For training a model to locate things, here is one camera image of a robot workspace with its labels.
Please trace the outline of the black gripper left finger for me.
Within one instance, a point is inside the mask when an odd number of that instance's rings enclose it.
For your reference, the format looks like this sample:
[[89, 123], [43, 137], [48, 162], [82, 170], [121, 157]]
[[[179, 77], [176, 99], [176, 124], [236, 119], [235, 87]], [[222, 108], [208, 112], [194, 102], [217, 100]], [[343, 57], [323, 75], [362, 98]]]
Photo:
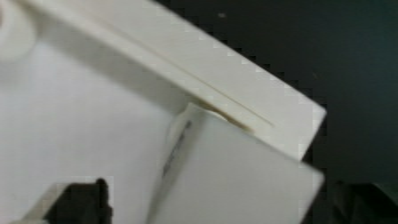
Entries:
[[92, 183], [68, 185], [43, 220], [48, 224], [112, 224], [108, 184], [103, 179]]

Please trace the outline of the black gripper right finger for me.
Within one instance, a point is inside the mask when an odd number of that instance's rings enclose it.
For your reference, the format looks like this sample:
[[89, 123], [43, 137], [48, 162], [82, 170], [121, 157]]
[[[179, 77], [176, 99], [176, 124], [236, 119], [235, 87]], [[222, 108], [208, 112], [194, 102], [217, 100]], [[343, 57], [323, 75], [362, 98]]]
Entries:
[[398, 184], [338, 182], [327, 224], [398, 224]]

